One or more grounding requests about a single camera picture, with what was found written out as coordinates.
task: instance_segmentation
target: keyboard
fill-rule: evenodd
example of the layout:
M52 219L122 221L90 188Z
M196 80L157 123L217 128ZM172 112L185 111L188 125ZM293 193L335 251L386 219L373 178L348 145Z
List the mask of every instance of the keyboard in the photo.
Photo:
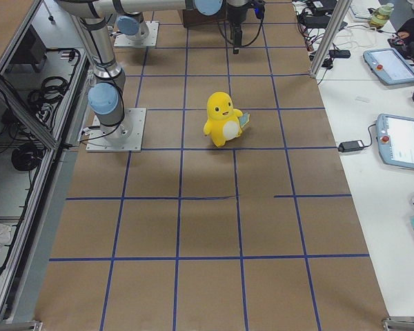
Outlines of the keyboard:
M363 0L353 0L348 11L354 22L366 22L371 17L368 7L365 5Z

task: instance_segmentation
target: tablet screen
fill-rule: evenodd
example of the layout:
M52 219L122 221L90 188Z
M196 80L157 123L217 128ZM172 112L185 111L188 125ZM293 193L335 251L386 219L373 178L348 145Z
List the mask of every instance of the tablet screen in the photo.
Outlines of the tablet screen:
M404 63L392 50L372 52L371 55L378 64L383 65L383 70L393 80L414 78L414 72L409 70L406 63Z
M391 159L414 164L414 121L387 117Z

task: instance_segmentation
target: white belly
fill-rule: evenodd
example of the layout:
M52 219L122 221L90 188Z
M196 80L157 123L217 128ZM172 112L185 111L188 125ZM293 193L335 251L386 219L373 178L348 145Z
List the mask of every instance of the white belly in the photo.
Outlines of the white belly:
M226 140L231 140L237 137L237 133L239 132L239 124L235 121L228 121L224 124L222 128L222 134Z

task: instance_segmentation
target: yellow plush toy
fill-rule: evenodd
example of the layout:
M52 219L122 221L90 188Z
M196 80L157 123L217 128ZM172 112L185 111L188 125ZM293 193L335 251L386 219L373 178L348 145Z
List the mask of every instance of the yellow plush toy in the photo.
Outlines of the yellow plush toy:
M234 109L227 93L215 92L208 98L204 134L210 135L216 147L222 147L226 141L239 137L248 121L249 114Z

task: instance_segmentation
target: power adapter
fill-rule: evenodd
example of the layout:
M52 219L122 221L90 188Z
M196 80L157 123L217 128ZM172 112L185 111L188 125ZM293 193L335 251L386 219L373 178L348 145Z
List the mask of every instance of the power adapter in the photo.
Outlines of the power adapter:
M329 54L334 59L349 59L351 57L349 50L330 50Z
M332 69L333 68L333 60L331 58L327 58L324 60L322 64L323 68Z
M337 150L342 153L355 152L357 150L363 150L365 144L362 140L344 141L339 144Z

